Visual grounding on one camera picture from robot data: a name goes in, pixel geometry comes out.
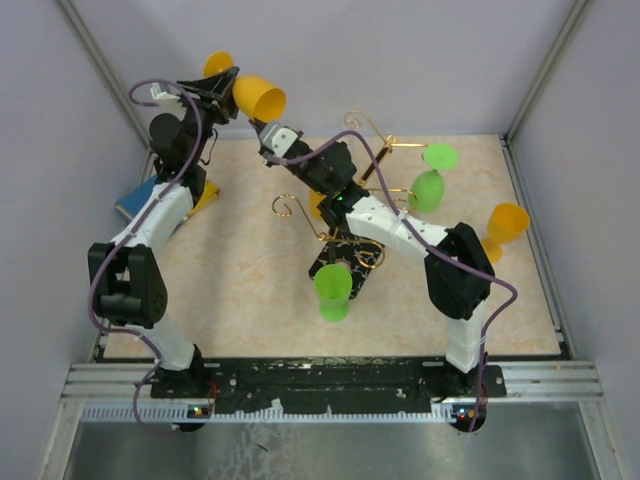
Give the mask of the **orange goblet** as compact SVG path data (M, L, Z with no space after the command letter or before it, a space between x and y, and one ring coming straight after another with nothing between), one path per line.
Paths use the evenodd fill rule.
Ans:
M481 240L491 263L498 262L503 255L502 246L517 240L530 226L530 216L514 203L498 204L492 211L486 227L486 236Z
M316 191L313 191L313 190L311 190L309 192L309 195L308 195L309 213L317 221L322 221L323 220L323 217L322 217L321 212L319 210L319 204L325 198L326 198L326 196L324 194L320 194L320 193L318 193Z
M221 73L234 65L232 56L224 51L208 57L203 67L205 77ZM285 92L257 75L241 75L233 84L232 95L239 110L251 120L269 123L281 118L287 103Z

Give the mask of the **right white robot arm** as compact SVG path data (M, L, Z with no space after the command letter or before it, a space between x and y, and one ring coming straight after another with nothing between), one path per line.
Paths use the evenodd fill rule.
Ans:
M267 166L281 166L320 195L321 219L332 230L350 233L357 245L391 247L424 267L432 305L448 321L445 364L448 387L470 395L483 379L486 303L495 272L475 230L459 223L443 227L381 201L358 184L356 167L340 135L317 149L302 134L277 121L250 122Z

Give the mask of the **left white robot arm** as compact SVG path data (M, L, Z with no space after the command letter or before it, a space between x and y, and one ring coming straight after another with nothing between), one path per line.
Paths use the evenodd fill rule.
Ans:
M230 66L201 80L146 81L152 93L147 106L163 109L149 125L154 187L130 223L87 254L92 323L107 335L142 342L155 358L155 374L189 397L206 389L208 373L198 347L169 319L157 256L204 194L206 172L198 162L215 126L238 114L232 96L238 74Z

